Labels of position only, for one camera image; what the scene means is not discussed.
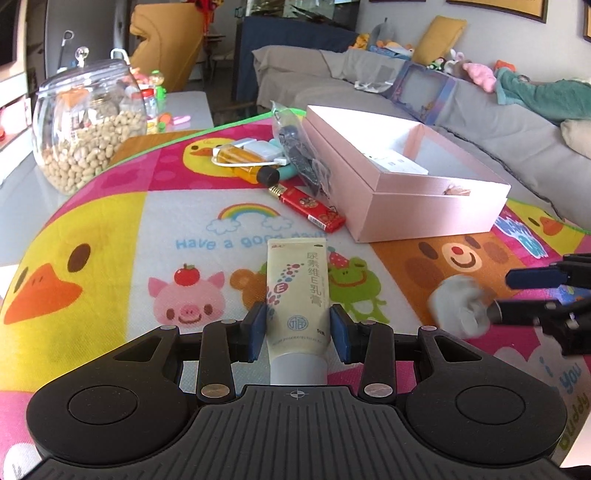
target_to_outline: cream tube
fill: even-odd
[[[329,307],[326,239],[270,239],[267,347],[271,385],[326,385]]]

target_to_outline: cloud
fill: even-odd
[[[285,217],[267,217],[261,224],[265,228],[270,228],[278,232],[279,230],[291,228],[293,222]]]
[[[207,226],[207,231],[215,232],[217,235],[223,235],[228,232],[235,232],[240,228],[240,222],[231,218],[223,220],[215,219]]]

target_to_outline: rainbow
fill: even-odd
[[[260,203],[238,203],[237,205],[230,205],[229,207],[224,208],[217,218],[219,220],[224,220],[226,218],[236,220],[236,218],[243,213],[260,213],[266,217],[279,217],[279,213],[267,205],[262,205]]]

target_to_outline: red apple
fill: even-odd
[[[190,287],[199,281],[199,270],[195,265],[184,264],[174,273],[174,282],[182,287]]]

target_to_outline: red lighter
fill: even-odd
[[[335,232],[345,224],[345,217],[339,215],[337,211],[328,208],[312,197],[308,197],[304,192],[294,187],[284,187],[277,184],[271,187],[269,192],[327,233]]]

